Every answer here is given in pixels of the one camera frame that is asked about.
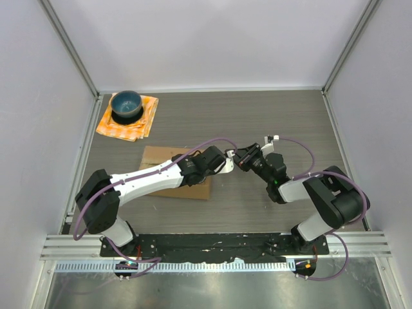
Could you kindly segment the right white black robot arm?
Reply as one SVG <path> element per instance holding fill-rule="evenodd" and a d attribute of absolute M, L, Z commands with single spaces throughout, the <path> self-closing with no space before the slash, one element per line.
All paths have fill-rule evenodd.
<path fill-rule="evenodd" d="M 281 154 L 259 144 L 238 149 L 234 163 L 242 171 L 253 171 L 266 184 L 269 198 L 280 204 L 310 200 L 315 213 L 291 229 L 294 252 L 305 254 L 326 233 L 362 220 L 370 209 L 366 194 L 336 166 L 321 172 L 288 177 Z"/>

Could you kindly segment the brown cardboard express box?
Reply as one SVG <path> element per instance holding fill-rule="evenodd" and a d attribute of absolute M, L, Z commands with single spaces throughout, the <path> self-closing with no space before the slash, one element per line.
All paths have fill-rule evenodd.
<path fill-rule="evenodd" d="M 159 165 L 166 160 L 186 153 L 188 149 L 175 147 L 155 147 L 145 146 L 139 169 L 147 169 Z M 211 197 L 212 180 L 206 178 L 202 183 L 191 187 L 184 186 L 175 189 L 164 189 L 152 192 L 150 196 L 160 196 L 168 198 L 182 198 L 192 200 L 209 200 Z"/>

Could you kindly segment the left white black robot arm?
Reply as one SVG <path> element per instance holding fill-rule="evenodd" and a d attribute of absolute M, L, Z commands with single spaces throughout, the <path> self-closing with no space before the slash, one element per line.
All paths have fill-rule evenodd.
<path fill-rule="evenodd" d="M 114 243 L 120 255 L 132 256 L 137 241 L 133 229 L 118 215 L 121 206 L 156 191 L 198 185 L 209 176 L 229 173 L 233 168 L 232 158 L 210 146 L 132 173 L 109 175 L 104 169 L 95 171 L 75 197 L 79 219 L 84 220 L 86 228 L 79 232 L 80 223 L 76 222 L 73 237 L 79 240 L 86 233 L 101 234 Z"/>

